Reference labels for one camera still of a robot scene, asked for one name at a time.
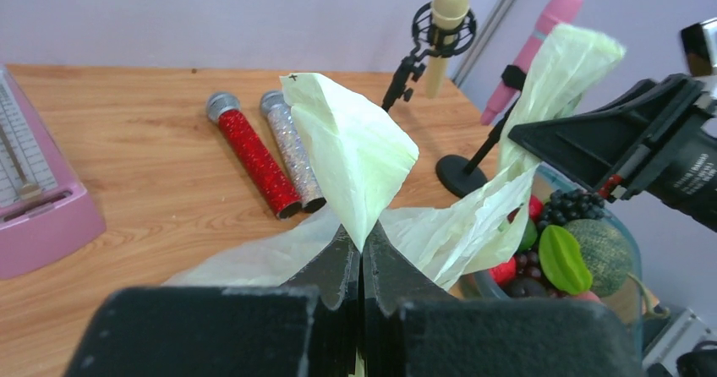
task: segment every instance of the pink microphone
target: pink microphone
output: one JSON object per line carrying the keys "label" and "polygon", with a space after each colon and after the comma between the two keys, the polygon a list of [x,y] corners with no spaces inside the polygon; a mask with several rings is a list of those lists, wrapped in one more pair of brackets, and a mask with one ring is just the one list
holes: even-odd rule
{"label": "pink microphone", "polygon": [[[582,5],[583,0],[550,0],[535,24],[533,34],[525,42],[525,46],[518,53],[513,65],[527,73],[530,63],[533,62],[533,57],[538,53],[538,49],[543,44],[545,37],[559,23],[570,24]],[[506,108],[516,91],[516,89],[508,87],[501,81],[493,95],[490,96],[485,112],[480,117],[480,123],[490,125],[493,119]]]}

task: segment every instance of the microphone holder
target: microphone holder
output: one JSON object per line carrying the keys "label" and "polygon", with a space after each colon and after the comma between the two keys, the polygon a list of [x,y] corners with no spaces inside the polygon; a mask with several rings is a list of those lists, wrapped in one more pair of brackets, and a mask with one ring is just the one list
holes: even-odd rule
{"label": "microphone holder", "polygon": [[[401,64],[393,74],[388,91],[383,97],[381,108],[388,112],[393,104],[401,98],[408,102],[413,95],[413,89],[408,88],[408,80],[418,82],[425,71],[423,59],[430,57],[453,57],[465,51],[473,44],[477,24],[473,11],[470,9],[463,18],[463,22],[451,30],[441,29],[433,24],[433,15],[430,9],[431,3],[426,3],[413,16],[411,24],[411,36],[413,37],[413,50],[401,60]],[[444,44],[449,36],[455,36],[451,43]]]}
{"label": "microphone holder", "polygon": [[[508,65],[501,75],[503,84],[518,91],[523,90],[525,85],[526,74],[515,65]],[[478,167],[478,164],[488,155],[493,146],[498,144],[501,139],[503,127],[510,116],[513,108],[517,103],[517,99],[508,108],[500,121],[495,124],[493,129],[488,133],[488,139],[480,146],[478,151],[471,160],[463,156],[447,155],[443,156],[435,164],[435,174],[444,187],[452,194],[459,198],[472,193],[476,189],[483,187],[488,183],[485,173]]]}

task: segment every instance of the bowl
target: bowl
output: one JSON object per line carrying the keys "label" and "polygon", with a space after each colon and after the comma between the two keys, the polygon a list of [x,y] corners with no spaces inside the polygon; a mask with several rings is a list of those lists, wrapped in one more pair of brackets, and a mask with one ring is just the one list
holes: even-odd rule
{"label": "bowl", "polygon": [[[568,180],[562,174],[549,166],[541,165],[535,174],[533,183],[533,195],[541,200],[546,200],[550,194],[561,189],[570,191],[580,188],[575,183]],[[627,230],[625,225],[613,215],[610,210],[605,209],[605,218],[603,221],[610,223],[617,228],[627,239],[632,248],[632,273],[637,278],[642,278],[642,263],[640,260],[640,250],[632,234]],[[459,287],[461,294],[466,299],[512,299],[508,297],[498,286],[487,270],[477,271],[461,277]],[[637,353],[642,352],[642,314],[643,314],[643,296],[635,285],[634,281],[629,278],[622,285],[622,288],[615,294],[602,298],[609,308],[616,313],[618,318],[626,325],[628,333],[632,335],[635,341]]]}

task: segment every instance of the table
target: table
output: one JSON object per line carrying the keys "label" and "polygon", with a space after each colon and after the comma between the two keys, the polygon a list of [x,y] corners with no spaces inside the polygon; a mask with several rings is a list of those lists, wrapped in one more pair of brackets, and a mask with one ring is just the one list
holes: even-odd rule
{"label": "table", "polygon": [[[288,71],[9,66],[107,220],[107,232],[76,253],[0,281],[0,375],[60,375],[96,308],[111,292],[156,285],[208,257],[283,232],[306,215],[275,219],[213,123],[205,103],[235,94],[279,158],[259,100]],[[380,101],[390,74],[326,73]],[[478,110],[448,79],[391,116],[420,158],[391,207],[447,207],[438,182],[446,154],[471,156],[488,134]],[[481,167],[495,175],[491,154]]]}

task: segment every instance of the metal strip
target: metal strip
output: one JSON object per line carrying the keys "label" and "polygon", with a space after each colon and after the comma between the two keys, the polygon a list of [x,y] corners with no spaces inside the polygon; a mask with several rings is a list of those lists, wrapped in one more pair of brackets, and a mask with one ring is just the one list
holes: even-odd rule
{"label": "metal strip", "polygon": [[506,14],[510,10],[515,0],[498,0],[493,9],[488,14],[488,18],[485,20],[485,24],[482,29],[476,33],[475,42],[470,49],[466,52],[466,55],[461,60],[461,64],[458,66],[456,73],[453,75],[451,80],[453,83],[460,88],[463,82],[468,77],[471,68],[476,64],[480,54],[488,46],[490,38],[493,36],[498,26],[505,18]]}

